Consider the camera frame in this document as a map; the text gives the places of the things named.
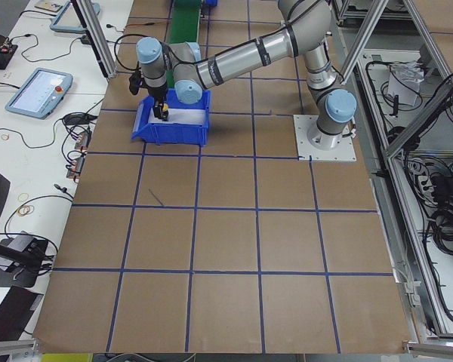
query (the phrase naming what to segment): tablet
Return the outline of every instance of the tablet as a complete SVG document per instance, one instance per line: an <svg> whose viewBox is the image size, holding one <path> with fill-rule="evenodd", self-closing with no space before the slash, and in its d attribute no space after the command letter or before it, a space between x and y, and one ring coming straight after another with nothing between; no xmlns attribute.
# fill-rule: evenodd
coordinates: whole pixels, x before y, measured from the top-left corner
<svg viewBox="0 0 453 362"><path fill-rule="evenodd" d="M37 68L7 103L9 112L45 118L54 111L69 90L73 77L68 73Z"/></svg>
<svg viewBox="0 0 453 362"><path fill-rule="evenodd" d="M98 3L93 2L92 7L96 15L100 12L100 6ZM77 17L76 11L72 6L71 2L67 2L56 17L52 20L50 28L55 32L74 32L82 34L84 28Z"/></svg>

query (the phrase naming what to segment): green strip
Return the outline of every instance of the green strip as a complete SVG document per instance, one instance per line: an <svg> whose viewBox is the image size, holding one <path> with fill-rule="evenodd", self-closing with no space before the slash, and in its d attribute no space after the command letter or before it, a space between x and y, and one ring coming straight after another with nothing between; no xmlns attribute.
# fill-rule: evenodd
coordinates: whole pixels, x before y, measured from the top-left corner
<svg viewBox="0 0 453 362"><path fill-rule="evenodd" d="M175 0L171 15L168 42L198 41L199 16L202 0ZM173 75L168 72L168 86L174 87Z"/></svg>

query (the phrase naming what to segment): blue tray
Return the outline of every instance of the blue tray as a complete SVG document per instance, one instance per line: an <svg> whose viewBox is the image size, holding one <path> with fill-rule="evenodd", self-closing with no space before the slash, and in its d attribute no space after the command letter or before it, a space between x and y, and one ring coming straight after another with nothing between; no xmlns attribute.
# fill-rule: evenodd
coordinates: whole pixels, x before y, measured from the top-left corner
<svg viewBox="0 0 453 362"><path fill-rule="evenodd" d="M170 89L166 96L166 103L170 109L204 109L205 123L203 125L170 122L149 123L149 114L154 105L154 99L148 96L139 103L131 138L140 137L146 142L152 142L157 145L162 143L206 145L208 129L210 128L210 91L204 90L203 97L197 103L183 104L178 100L176 91Z"/></svg>

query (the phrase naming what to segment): yellow object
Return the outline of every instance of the yellow object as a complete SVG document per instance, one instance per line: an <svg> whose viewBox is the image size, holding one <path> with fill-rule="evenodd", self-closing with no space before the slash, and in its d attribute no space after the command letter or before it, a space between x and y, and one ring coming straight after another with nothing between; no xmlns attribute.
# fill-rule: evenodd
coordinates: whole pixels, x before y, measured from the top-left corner
<svg viewBox="0 0 453 362"><path fill-rule="evenodd" d="M44 354L42 362L91 362L92 353Z"/></svg>

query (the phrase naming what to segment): white table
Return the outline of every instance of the white table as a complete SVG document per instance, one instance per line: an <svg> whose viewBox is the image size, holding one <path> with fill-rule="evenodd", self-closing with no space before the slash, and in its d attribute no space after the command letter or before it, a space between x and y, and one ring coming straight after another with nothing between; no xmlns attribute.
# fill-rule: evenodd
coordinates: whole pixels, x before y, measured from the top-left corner
<svg viewBox="0 0 453 362"><path fill-rule="evenodd" d="M128 19L133 0L95 0L100 3L100 24L108 40L115 40L121 34L113 28L106 28L110 23L122 29ZM31 0L26 7L34 10L36 0ZM66 53L70 42L77 38L77 34L55 33L49 29L50 20L37 19L44 17L41 14L25 13L12 30L10 37L36 34L39 37L39 46L31 49L26 54L30 59L52 58ZM33 37L18 38L14 42L19 45L18 51L25 50L35 44ZM64 97L63 101L46 119L40 120L23 115L16 115L5 111L5 104L14 94L10 87L0 87L0 128L6 127L21 132L25 140L31 146L44 145L53 138L53 124L58 118L67 113L85 112L94 104L100 102L106 92L107 81L103 77L93 51L90 46L76 41L72 46L72 53L54 61L41 61L29 63L23 59L20 53L14 58L6 70L0 70L0 81L20 86L38 67L68 72L73 75L73 85ZM91 112L97 114L99 106ZM67 187L72 195L76 190L76 184L66 178L65 160L60 148L66 137L66 131L61 124L57 123L56 141L52 146L44 149L28 149L22 143L18 134L6 130L0 131L0 173L11 182L10 192L5 208L0 219L0 232L3 232L7 218L19 207L26 196L28 199L40 195L63 195L54 188L54 184ZM73 149L74 141L68 139L65 150ZM58 246L62 238L70 210L70 203L60 198L46 198L32 203L34 211L27 216L15 216L8 228L9 232L26 230L29 233L50 238ZM47 253L53 253L54 248L49 246ZM45 293L48 285L48 276L42 276L31 291ZM8 288L0 288L0 302L4 299ZM33 331L39 317L40 307L37 308L26 329ZM21 337L28 339L25 333Z"/></svg>

